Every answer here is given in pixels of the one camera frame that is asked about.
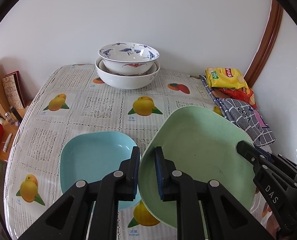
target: lay's logo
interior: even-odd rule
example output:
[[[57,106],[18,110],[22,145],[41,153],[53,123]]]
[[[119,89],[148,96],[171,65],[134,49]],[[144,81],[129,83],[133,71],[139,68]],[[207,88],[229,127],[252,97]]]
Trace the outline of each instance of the lay's logo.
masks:
[[[233,77],[233,75],[232,75],[232,71],[231,71],[230,68],[226,68],[226,69],[225,69],[225,73],[226,73],[226,76],[228,76],[228,77]]]

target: screw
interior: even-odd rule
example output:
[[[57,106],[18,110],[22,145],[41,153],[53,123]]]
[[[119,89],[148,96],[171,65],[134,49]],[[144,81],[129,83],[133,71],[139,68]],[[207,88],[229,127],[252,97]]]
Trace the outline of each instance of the screw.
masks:
[[[85,186],[85,181],[84,180],[79,180],[75,183],[76,187],[84,187]]]
[[[174,177],[179,177],[179,176],[182,176],[182,172],[181,171],[178,171],[178,170],[174,170],[174,171],[172,171],[172,175]]]
[[[123,171],[116,171],[116,172],[113,173],[114,177],[117,177],[117,178],[122,177],[123,174],[124,174]]]
[[[218,182],[217,180],[215,180],[215,179],[212,179],[212,180],[210,181],[210,185],[211,185],[212,187],[218,187],[218,186],[219,186],[219,182]]]

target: stacked bowl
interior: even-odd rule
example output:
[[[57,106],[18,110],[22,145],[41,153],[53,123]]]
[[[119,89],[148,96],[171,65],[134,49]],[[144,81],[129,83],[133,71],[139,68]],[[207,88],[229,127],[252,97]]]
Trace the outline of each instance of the stacked bowl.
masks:
[[[106,84],[120,89],[138,89],[150,84],[160,70],[159,53],[144,44],[119,42],[102,47],[96,70]]]

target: light blue plastic plate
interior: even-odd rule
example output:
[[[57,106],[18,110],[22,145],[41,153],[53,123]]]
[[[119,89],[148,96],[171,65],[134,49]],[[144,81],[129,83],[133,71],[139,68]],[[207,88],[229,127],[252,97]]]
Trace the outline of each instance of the light blue plastic plate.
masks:
[[[74,137],[64,146],[61,154],[62,192],[80,179],[91,183],[118,170],[121,161],[131,157],[133,146],[136,143],[120,132],[95,132]],[[119,210],[133,206],[140,199],[137,193],[132,202],[119,201]]]

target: white pen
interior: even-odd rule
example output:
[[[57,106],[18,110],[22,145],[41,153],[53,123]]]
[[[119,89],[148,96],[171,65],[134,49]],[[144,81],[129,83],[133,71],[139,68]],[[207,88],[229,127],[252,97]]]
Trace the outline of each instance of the white pen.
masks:
[[[7,147],[8,147],[8,144],[10,143],[11,137],[12,137],[12,133],[9,134],[9,136],[7,137],[7,141],[4,144],[3,152],[5,153],[7,152]]]

